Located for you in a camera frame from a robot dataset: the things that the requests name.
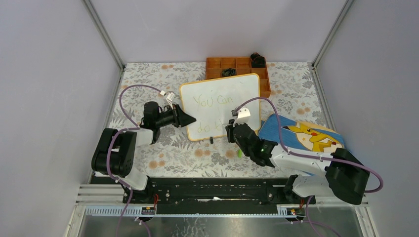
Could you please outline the yellow framed whiteboard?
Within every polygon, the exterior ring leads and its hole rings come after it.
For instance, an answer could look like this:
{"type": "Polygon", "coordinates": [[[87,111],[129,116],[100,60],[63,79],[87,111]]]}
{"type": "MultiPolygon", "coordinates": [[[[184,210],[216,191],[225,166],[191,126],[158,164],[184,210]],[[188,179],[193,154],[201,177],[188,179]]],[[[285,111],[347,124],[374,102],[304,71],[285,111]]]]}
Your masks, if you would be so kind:
{"type": "Polygon", "coordinates": [[[257,74],[184,83],[179,87],[183,111],[196,121],[186,126],[188,139],[205,140],[226,136],[232,110],[260,96],[257,74]]]}

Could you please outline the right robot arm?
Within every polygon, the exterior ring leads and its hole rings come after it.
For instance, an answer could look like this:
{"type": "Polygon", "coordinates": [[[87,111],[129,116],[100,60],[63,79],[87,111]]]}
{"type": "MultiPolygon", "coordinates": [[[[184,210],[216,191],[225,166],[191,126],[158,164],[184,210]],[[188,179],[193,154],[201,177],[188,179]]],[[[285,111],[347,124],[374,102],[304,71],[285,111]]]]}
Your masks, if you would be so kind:
{"type": "Polygon", "coordinates": [[[288,178],[283,190],[287,202],[296,203],[309,196],[331,195],[353,205],[362,202],[371,171],[329,135],[299,124],[282,126],[282,131],[293,134],[307,131],[306,139],[321,137],[317,141],[318,147],[301,150],[263,139],[246,123],[238,124],[230,120],[225,129],[228,141],[238,145],[244,156],[257,165],[286,167],[307,173],[307,176],[291,175],[288,178]]]}

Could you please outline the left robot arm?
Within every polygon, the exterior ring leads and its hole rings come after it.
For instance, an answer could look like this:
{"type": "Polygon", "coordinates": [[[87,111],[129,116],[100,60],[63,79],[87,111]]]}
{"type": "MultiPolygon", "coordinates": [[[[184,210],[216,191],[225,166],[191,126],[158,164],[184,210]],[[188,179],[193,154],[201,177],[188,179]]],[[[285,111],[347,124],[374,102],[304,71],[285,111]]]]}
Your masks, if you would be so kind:
{"type": "Polygon", "coordinates": [[[178,104],[171,104],[163,109],[157,102],[147,102],[139,128],[103,130],[92,157],[91,168],[94,172],[107,175],[135,190],[134,196],[140,202],[147,203],[153,198],[153,190],[147,186],[148,176],[133,167],[136,145],[155,144],[162,127],[185,127],[196,121],[196,118],[186,114],[178,104]]]}

